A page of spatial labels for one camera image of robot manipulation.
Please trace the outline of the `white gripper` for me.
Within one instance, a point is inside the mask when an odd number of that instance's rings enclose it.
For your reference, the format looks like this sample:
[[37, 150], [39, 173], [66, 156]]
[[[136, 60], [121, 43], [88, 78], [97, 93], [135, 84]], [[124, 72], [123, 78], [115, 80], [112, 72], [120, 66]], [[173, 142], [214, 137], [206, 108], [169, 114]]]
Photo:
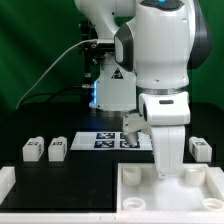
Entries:
[[151, 137], [158, 176], [164, 178], [178, 174], [183, 168], [185, 127], [152, 127]]

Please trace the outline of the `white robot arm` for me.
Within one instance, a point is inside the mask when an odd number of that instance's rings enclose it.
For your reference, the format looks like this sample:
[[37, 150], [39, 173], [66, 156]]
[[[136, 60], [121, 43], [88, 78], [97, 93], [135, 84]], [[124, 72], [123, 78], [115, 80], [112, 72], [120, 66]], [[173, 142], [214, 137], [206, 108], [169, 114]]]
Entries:
[[95, 28], [93, 46], [104, 51], [90, 108], [123, 117], [123, 135], [152, 139], [157, 174], [183, 166], [190, 123], [188, 71], [211, 51], [199, 0], [74, 0]]

